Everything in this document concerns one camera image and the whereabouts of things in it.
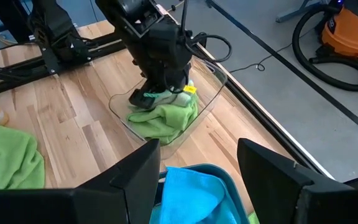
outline blue cloth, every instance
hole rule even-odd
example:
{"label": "blue cloth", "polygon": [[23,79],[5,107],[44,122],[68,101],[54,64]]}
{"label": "blue cloth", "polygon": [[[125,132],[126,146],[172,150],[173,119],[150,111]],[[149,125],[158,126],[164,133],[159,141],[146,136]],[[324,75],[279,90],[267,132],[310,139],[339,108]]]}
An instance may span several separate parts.
{"label": "blue cloth", "polygon": [[213,175],[169,167],[162,203],[153,209],[150,224],[240,223],[224,182]]}

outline green cloth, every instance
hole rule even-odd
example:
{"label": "green cloth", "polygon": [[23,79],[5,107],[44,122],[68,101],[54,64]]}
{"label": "green cloth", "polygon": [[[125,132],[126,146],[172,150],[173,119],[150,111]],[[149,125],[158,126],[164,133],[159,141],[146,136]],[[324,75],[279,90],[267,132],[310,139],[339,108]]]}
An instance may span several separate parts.
{"label": "green cloth", "polygon": [[249,220],[249,224],[259,224],[259,220],[258,220],[258,217],[256,216],[255,212],[252,212],[248,216],[248,220]]}
{"label": "green cloth", "polygon": [[170,144],[197,117],[197,96],[187,107],[158,105],[152,111],[134,112],[127,116],[130,127],[143,138],[157,138],[161,145]]}
{"label": "green cloth", "polygon": [[44,159],[30,134],[0,126],[0,189],[40,189]]}

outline clear plastic bin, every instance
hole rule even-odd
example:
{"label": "clear plastic bin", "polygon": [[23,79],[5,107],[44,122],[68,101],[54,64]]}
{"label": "clear plastic bin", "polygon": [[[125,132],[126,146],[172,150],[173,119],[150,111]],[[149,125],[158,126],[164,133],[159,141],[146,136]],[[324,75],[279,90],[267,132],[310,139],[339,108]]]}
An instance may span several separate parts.
{"label": "clear plastic bin", "polygon": [[[195,57],[191,59],[190,63],[191,70],[189,80],[192,80],[194,86],[197,88],[198,115],[196,119],[171,143],[161,147],[161,159],[167,159],[172,156],[191,132],[194,131],[197,125],[202,122],[205,116],[213,109],[214,100],[227,82],[227,75],[212,63]],[[146,142],[148,139],[145,138],[145,136],[138,134],[135,129],[131,127],[131,122],[127,120],[127,116],[133,113],[133,105],[129,103],[128,99],[132,95],[132,92],[137,88],[141,88],[145,82],[145,79],[142,78],[140,74],[134,73],[132,75],[134,77],[128,78],[133,80],[138,76],[138,84],[131,89],[128,89],[127,92],[112,96],[109,102],[109,107],[127,128],[129,136],[134,138],[136,142]]]}

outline vacuum hose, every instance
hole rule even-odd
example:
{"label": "vacuum hose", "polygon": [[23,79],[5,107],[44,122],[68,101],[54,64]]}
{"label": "vacuum hose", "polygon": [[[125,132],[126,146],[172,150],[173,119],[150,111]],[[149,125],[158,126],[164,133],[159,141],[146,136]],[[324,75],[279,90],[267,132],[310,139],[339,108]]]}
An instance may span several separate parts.
{"label": "vacuum hose", "polygon": [[339,56],[328,56],[328,57],[316,57],[307,59],[299,45],[299,38],[300,33],[303,28],[303,26],[306,24],[306,22],[315,14],[319,12],[327,12],[329,14],[338,14],[341,10],[329,5],[320,5],[316,8],[313,8],[309,12],[307,12],[298,22],[298,24],[295,27],[295,30],[292,35],[292,49],[295,54],[296,59],[299,61],[299,63],[310,73],[312,73],[314,76],[319,78],[321,81],[330,84],[332,86],[335,86],[336,88],[340,88],[342,90],[347,91],[358,91],[358,85],[350,84],[346,82],[342,82],[340,80],[337,80],[333,77],[330,77],[329,75],[325,74],[321,70],[317,69],[313,64],[319,64],[319,63],[342,63],[344,65],[348,65],[356,70],[358,70],[358,63],[354,60],[351,60],[350,58],[345,57],[339,57]]}

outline wooden table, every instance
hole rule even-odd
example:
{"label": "wooden table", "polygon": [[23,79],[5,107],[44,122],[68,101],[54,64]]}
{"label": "wooden table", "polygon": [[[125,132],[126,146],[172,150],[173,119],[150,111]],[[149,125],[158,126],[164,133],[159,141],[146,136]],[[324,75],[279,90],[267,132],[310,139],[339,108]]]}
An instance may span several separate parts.
{"label": "wooden table", "polygon": [[[102,21],[80,28],[80,34],[95,38],[113,30],[111,24]],[[0,50],[0,67],[38,55],[39,48],[34,45]],[[137,83],[139,74],[131,55],[123,50],[74,71],[0,93],[0,107],[10,116],[8,126],[32,133],[38,139],[45,159],[46,187],[76,187],[137,148],[110,112],[108,103],[111,96]],[[212,112],[171,158],[161,162],[161,170],[166,166],[216,164],[231,175],[250,213],[253,208],[236,159],[239,138],[249,138],[289,157],[224,88]]]}

